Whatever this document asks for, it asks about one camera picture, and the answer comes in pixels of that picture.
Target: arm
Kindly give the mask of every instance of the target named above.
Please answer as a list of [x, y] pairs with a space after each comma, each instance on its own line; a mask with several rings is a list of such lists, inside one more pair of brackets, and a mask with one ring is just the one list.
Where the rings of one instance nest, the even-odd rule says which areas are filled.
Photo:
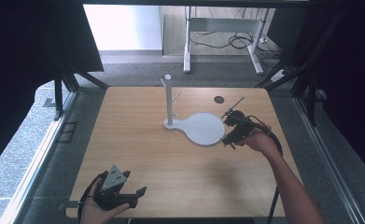
[[236, 145], [247, 144], [263, 154], [269, 161], [277, 183], [288, 223], [326, 223], [318, 207], [299, 179], [290, 170], [274, 141], [263, 131], [252, 134]]
[[122, 204], [110, 211], [103, 210], [92, 198], [94, 195], [95, 189], [97, 188], [98, 182], [101, 179], [98, 179], [94, 185], [92, 186], [89, 196], [87, 197], [82, 210], [82, 217], [80, 224], [106, 224], [112, 217], [124, 212], [129, 208], [129, 204]]

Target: metal bar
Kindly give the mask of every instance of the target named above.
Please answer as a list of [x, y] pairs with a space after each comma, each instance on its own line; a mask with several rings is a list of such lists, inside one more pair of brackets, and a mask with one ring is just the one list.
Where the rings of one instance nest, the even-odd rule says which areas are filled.
[[68, 91], [76, 92], [79, 90], [79, 84], [77, 83], [77, 79], [75, 78], [72, 72], [66, 71], [63, 67], [63, 71], [61, 72], [61, 76], [63, 78], [63, 83]]
[[365, 223], [365, 218], [360, 211], [357, 201], [355, 200], [350, 188], [345, 184], [342, 175], [339, 172], [332, 156], [330, 155], [327, 146], [321, 138], [317, 128], [313, 126], [310, 120], [305, 116], [306, 110], [302, 99], [294, 98], [295, 105], [298, 107], [299, 113], [301, 114], [303, 123], [307, 128], [313, 142], [316, 146], [316, 151], [319, 154], [325, 168], [330, 175], [330, 179], [339, 193], [340, 199], [342, 200], [345, 210], [350, 216], [353, 223]]
[[[76, 93], [70, 93], [65, 99], [64, 109], [68, 110], [71, 106], [73, 100], [77, 96]], [[24, 205], [26, 198], [32, 189], [39, 171], [48, 156], [49, 149], [53, 142], [55, 141], [58, 131], [61, 129], [63, 122], [65, 120], [65, 114], [58, 120], [54, 120], [49, 128], [45, 137], [39, 145], [30, 165], [27, 168], [24, 176], [21, 179], [20, 184], [17, 186], [10, 202], [5, 209], [4, 214], [1, 216], [0, 223], [14, 223], [20, 214], [22, 206]]]
[[54, 95], [56, 103], [54, 120], [58, 120], [63, 115], [63, 82], [60, 77], [54, 78]]
[[100, 79], [90, 75], [89, 73], [87, 72], [77, 72], [80, 76], [86, 78], [87, 80], [89, 80], [90, 82], [94, 83], [95, 85], [97, 85], [98, 87], [106, 90], [108, 89], [108, 85], [106, 85], [106, 83], [104, 83], [103, 81], [101, 81]]

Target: white pole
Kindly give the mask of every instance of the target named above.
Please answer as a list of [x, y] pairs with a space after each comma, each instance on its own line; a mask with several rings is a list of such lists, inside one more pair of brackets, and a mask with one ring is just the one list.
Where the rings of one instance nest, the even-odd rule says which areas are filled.
[[165, 87], [165, 100], [167, 103], [167, 118], [168, 125], [173, 125], [173, 93], [171, 90], [171, 75], [165, 75], [165, 80], [163, 82]]
[[263, 31], [264, 25], [266, 24], [266, 18], [267, 18], [268, 13], [269, 13], [269, 8], [263, 9], [263, 12], [261, 13], [258, 29], [257, 29], [257, 32], [255, 33], [255, 37], [254, 37], [254, 43], [252, 43], [252, 53], [255, 53], [255, 51], [258, 47], [259, 40], [260, 40], [260, 34]]
[[191, 19], [190, 11], [191, 7], [188, 7], [187, 18], [186, 18], [186, 37], [185, 37], [185, 52], [188, 53], [190, 53], [190, 19]]

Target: wooden table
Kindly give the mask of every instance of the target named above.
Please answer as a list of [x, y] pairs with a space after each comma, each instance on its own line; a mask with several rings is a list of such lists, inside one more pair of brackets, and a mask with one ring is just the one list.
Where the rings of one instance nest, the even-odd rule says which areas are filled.
[[[219, 116], [242, 95], [234, 109], [273, 127], [284, 157], [300, 178], [287, 141], [264, 89], [173, 88], [178, 119], [208, 111]], [[214, 101], [225, 99], [223, 104]], [[267, 217], [275, 181], [269, 163], [249, 147], [197, 147], [178, 131], [168, 131], [163, 87], [112, 87], [106, 92], [70, 201], [78, 201], [91, 181], [117, 165], [131, 171], [121, 193], [147, 186], [135, 209], [119, 217]], [[77, 209], [68, 208], [69, 217]], [[284, 216], [278, 201], [275, 216]]]

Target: black wire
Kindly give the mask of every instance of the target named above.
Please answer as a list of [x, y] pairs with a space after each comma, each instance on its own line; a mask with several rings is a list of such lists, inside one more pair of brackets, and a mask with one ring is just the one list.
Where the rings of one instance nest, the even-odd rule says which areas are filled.
[[260, 59], [260, 64], [261, 65], [263, 65], [263, 66], [265, 66], [265, 67], [271, 67], [271, 68], [273, 68], [274, 67], [274, 65], [272, 64], [272, 65], [269, 65], [269, 64], [267, 64], [266, 62], [265, 62], [265, 60], [280, 60], [279, 58], [273, 58], [273, 57], [271, 57], [271, 58], [261, 58]]
[[[247, 43], [245, 43], [243, 40], [248, 40], [248, 38], [246, 38], [246, 37], [244, 37], [244, 36], [242, 36], [242, 35], [238, 35], [239, 33], [235, 33], [233, 36], [231, 36], [230, 38], [229, 38], [229, 44], [227, 44], [227, 45], [224, 45], [224, 46], [213, 46], [213, 45], [208, 45], [208, 44], [205, 44], [205, 43], [200, 43], [200, 42], [196, 42], [196, 41], [194, 41], [194, 40], [192, 40], [191, 38], [190, 38], [190, 41], [193, 43], [193, 44], [196, 44], [196, 45], [204, 45], [204, 46], [207, 46], [207, 47], [209, 47], [209, 48], [213, 48], [213, 49], [224, 49], [224, 48], [226, 48], [226, 47], [228, 47], [228, 46], [232, 46], [232, 47], [234, 47], [235, 49], [245, 49], [247, 46], [248, 46], [248, 44]], [[243, 46], [236, 46], [235, 44], [234, 44], [234, 42], [235, 41], [239, 41], [240, 43], [242, 43], [243, 44]]]
[[211, 35], [211, 34], [214, 34], [216, 33], [215, 31], [213, 32], [208, 32], [208, 33], [200, 33], [200, 32], [196, 32], [198, 35]]
[[243, 16], [241, 18], [243, 18], [245, 15], [246, 15], [246, 7], [244, 8]]
[[249, 115], [248, 116], [249, 118], [254, 118], [254, 119], [256, 119], [261, 125], [263, 125], [263, 127], [266, 127], [267, 128], [267, 126], [266, 126], [266, 124], [265, 123], [263, 123], [260, 119], [258, 119], [257, 117], [255, 117], [255, 116], [253, 116], [253, 115]]
[[260, 7], [258, 7], [258, 11], [257, 11], [257, 15], [256, 15], [255, 19], [258, 18], [259, 10], [260, 10]]
[[238, 11], [234, 14], [234, 18], [236, 18], [237, 17], [237, 14], [241, 11], [241, 7], [240, 8], [238, 8]]
[[257, 49], [260, 54], [273, 56], [274, 58], [280, 58], [284, 54], [282, 50], [262, 49], [261, 47], [257, 47]]
[[277, 200], [278, 200], [279, 194], [280, 194], [280, 192], [278, 190], [278, 187], [276, 187], [274, 196], [273, 196], [272, 206], [270, 207], [269, 216], [267, 217], [267, 224], [272, 223], [273, 216], [274, 216], [274, 210], [275, 210], [275, 206], [277, 205]]
[[208, 7], [209, 13], [211, 13], [211, 16], [214, 18], [214, 14], [212, 14], [211, 7]]
[[258, 83], [255, 87], [262, 87], [263, 84], [265, 84], [267, 81], [269, 81], [277, 71], [279, 71], [281, 69], [281, 67], [284, 66], [284, 62], [280, 61], [278, 62], [273, 68], [272, 70], [270, 70], [269, 74], [267, 75], [267, 77], [265, 79], [263, 79], [260, 83]]

